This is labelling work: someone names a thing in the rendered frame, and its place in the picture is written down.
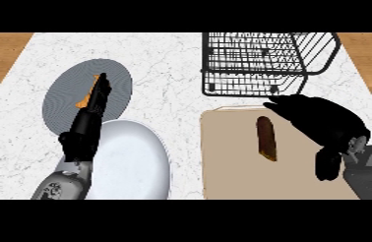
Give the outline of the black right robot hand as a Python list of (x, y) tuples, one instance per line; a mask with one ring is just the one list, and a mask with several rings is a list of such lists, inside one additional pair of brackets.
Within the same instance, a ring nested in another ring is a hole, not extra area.
[(303, 94), (271, 96), (263, 103), (299, 131), (324, 148), (316, 153), (316, 176), (321, 181), (338, 177), (341, 156), (359, 163), (365, 153), (371, 130), (361, 117), (341, 105), (322, 97)]

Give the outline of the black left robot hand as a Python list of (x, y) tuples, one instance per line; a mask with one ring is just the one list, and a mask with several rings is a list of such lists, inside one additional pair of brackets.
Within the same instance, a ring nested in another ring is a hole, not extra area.
[(111, 90), (107, 74), (102, 73), (90, 93), (87, 106), (79, 110), (70, 130), (58, 137), (67, 162), (93, 160)]

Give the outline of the beige tray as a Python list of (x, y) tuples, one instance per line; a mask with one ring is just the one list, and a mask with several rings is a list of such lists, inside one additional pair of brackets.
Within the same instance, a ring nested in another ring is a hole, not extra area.
[[(257, 119), (273, 124), (278, 159), (259, 153)], [(316, 177), (321, 146), (271, 110), (232, 107), (201, 116), (204, 197), (211, 199), (358, 198), (346, 181)]]

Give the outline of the orange vegetable piece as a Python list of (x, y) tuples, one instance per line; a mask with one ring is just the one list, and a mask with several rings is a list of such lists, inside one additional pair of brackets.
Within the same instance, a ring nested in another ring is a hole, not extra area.
[(108, 96), (111, 93), (111, 83), (107, 74), (93, 76), (93, 86), (83, 99), (76, 103), (77, 108), (87, 107), (89, 109), (104, 108), (108, 103)]

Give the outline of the grey round plate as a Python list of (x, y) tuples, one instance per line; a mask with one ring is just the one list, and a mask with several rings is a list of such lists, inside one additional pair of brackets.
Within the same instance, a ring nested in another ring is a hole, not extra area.
[(43, 103), (43, 118), (49, 130), (59, 135), (70, 130), (85, 99), (102, 73), (111, 84), (107, 110), (102, 121), (118, 119), (133, 95), (133, 77), (126, 66), (111, 59), (92, 59), (74, 65), (54, 81)]

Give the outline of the white oval bowl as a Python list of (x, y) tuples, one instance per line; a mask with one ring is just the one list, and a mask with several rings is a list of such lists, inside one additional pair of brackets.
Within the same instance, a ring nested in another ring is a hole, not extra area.
[(135, 121), (105, 122), (87, 198), (166, 200), (169, 192), (170, 163), (158, 136)]

